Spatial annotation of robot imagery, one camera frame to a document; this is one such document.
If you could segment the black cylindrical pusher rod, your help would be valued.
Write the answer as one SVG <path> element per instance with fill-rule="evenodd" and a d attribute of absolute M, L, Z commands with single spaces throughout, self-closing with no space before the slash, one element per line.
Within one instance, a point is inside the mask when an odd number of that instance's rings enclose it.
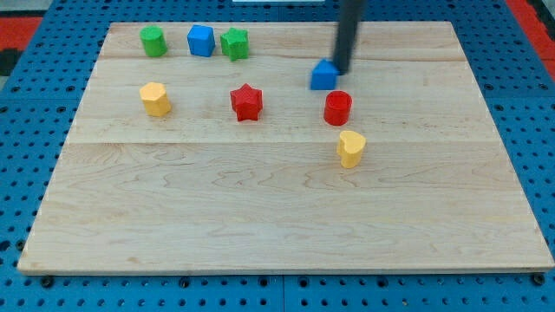
<path fill-rule="evenodd" d="M 339 75 L 346 75 L 349 72 L 356 44 L 357 31 L 365 11 L 365 6 L 365 0 L 341 1 L 331 58 Z"/>

